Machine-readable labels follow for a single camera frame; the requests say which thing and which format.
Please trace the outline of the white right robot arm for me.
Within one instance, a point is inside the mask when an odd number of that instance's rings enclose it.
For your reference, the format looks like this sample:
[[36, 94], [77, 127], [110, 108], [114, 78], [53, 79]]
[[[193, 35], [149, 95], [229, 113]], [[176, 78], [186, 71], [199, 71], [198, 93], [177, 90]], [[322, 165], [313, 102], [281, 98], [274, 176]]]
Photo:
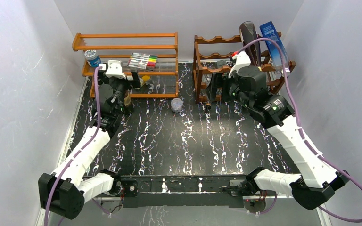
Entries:
[[266, 74], [255, 66], [244, 66], [228, 75], [213, 73], [205, 89], [210, 101], [222, 90], [223, 101], [237, 101], [248, 114], [262, 125], [287, 151], [299, 173], [280, 173], [258, 167], [239, 185], [232, 185], [231, 194], [258, 195], [274, 191], [293, 197], [302, 207], [313, 210], [327, 202], [348, 182], [348, 174], [340, 173], [320, 159], [314, 145], [303, 138], [295, 112], [288, 101], [271, 93], [266, 86]]

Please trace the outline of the green wine bottle white neck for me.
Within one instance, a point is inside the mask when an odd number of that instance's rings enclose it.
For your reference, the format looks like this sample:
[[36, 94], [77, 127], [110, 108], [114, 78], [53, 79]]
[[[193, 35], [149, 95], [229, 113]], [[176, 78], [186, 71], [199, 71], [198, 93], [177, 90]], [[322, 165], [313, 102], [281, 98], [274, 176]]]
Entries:
[[126, 94], [125, 94], [125, 98], [124, 98], [124, 108], [123, 108], [123, 111], [124, 111], [124, 114], [132, 114], [134, 110], [134, 106], [133, 106], [133, 102], [132, 102], [132, 98], [130, 96], [130, 92], [127, 91]]

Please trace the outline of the dark red bottle gold cap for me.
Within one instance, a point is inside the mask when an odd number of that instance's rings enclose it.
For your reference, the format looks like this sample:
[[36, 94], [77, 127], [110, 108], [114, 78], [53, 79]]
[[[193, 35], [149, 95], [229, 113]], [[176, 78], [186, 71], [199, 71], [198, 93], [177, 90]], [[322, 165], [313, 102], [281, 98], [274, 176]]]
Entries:
[[[254, 23], [251, 21], [245, 21], [239, 26], [239, 34], [243, 46], [258, 38]], [[244, 51], [249, 56], [251, 65], [261, 67], [261, 49], [259, 42], [250, 45]]]

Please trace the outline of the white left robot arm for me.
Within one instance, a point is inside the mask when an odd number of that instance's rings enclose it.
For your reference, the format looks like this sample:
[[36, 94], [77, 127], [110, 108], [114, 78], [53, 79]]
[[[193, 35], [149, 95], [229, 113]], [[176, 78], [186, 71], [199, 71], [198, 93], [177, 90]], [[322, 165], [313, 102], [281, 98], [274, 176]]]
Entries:
[[96, 108], [82, 139], [57, 168], [49, 174], [43, 173], [38, 180], [45, 225], [50, 213], [74, 219], [86, 202], [103, 193], [117, 196], [124, 190], [117, 172], [103, 169], [89, 179], [83, 177], [98, 153], [116, 134], [126, 113], [127, 92], [141, 87], [140, 78], [137, 72], [121, 78], [98, 67], [94, 73], [94, 86]]

